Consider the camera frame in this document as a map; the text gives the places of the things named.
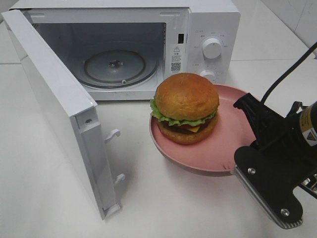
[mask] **microwave knob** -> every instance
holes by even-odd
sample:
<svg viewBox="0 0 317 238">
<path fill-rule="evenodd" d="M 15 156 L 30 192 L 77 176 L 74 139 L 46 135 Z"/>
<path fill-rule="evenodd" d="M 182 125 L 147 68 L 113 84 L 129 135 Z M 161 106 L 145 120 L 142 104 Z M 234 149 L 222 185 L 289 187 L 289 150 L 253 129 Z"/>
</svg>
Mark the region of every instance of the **microwave knob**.
<svg viewBox="0 0 317 238">
<path fill-rule="evenodd" d="M 211 70 L 201 71 L 199 75 L 209 79 L 209 81 L 212 83 L 216 82 L 216 74 L 215 74 L 215 72 L 213 72 Z"/>
<path fill-rule="evenodd" d="M 222 42 L 217 38 L 209 38 L 203 42 L 203 53 L 206 58 L 214 59 L 221 54 Z"/>
</svg>

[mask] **plate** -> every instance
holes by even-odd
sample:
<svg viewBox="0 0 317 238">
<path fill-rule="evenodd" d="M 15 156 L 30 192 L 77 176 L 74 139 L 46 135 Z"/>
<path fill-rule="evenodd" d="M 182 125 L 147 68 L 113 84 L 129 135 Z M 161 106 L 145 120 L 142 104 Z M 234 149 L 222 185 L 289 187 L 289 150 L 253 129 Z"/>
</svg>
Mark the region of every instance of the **plate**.
<svg viewBox="0 0 317 238">
<path fill-rule="evenodd" d="M 250 145 L 255 136 L 243 111 L 233 104 L 246 92 L 215 84 L 219 92 L 218 123 L 206 139 L 181 145 L 165 138 L 156 118 L 150 118 L 150 134 L 155 146 L 168 159 L 187 168 L 205 172 L 230 172 L 234 169 L 234 152 Z"/>
</svg>

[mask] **black cable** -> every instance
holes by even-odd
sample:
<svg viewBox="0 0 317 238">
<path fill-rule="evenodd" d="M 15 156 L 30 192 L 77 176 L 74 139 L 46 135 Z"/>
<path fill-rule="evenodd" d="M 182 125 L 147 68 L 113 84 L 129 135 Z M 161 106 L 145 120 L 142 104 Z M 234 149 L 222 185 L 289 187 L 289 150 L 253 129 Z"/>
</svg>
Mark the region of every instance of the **black cable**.
<svg viewBox="0 0 317 238">
<path fill-rule="evenodd" d="M 293 64 L 285 73 L 282 74 L 267 90 L 267 92 L 264 94 L 264 96 L 261 99 L 261 103 L 264 104 L 270 93 L 276 88 L 276 86 L 283 81 L 284 78 L 286 78 L 291 72 L 293 72 L 294 69 L 296 69 L 315 49 L 317 48 L 317 42 L 313 44 L 305 54 L 303 54 L 302 57 L 299 58 L 299 60 L 296 61 L 295 64 Z"/>
</svg>

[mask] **qr code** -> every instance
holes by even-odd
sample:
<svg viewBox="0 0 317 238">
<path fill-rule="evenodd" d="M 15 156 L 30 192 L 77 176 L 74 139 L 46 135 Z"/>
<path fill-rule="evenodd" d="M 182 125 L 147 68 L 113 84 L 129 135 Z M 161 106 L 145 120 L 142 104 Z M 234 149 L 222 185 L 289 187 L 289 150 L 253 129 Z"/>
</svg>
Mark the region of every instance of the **qr code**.
<svg viewBox="0 0 317 238">
<path fill-rule="evenodd" d="M 181 63 L 172 63 L 172 71 L 180 71 L 180 64 Z"/>
</svg>

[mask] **microwave door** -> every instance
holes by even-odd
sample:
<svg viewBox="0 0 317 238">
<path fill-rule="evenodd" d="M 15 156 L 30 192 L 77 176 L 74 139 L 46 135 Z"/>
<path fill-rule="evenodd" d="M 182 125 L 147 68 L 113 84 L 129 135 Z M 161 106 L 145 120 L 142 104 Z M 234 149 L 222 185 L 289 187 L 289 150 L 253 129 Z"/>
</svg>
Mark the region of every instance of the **microwave door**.
<svg viewBox="0 0 317 238">
<path fill-rule="evenodd" d="M 3 18 L 43 114 L 101 217 L 106 217 L 119 206 L 97 116 L 97 103 L 22 12 L 4 12 Z"/>
</svg>

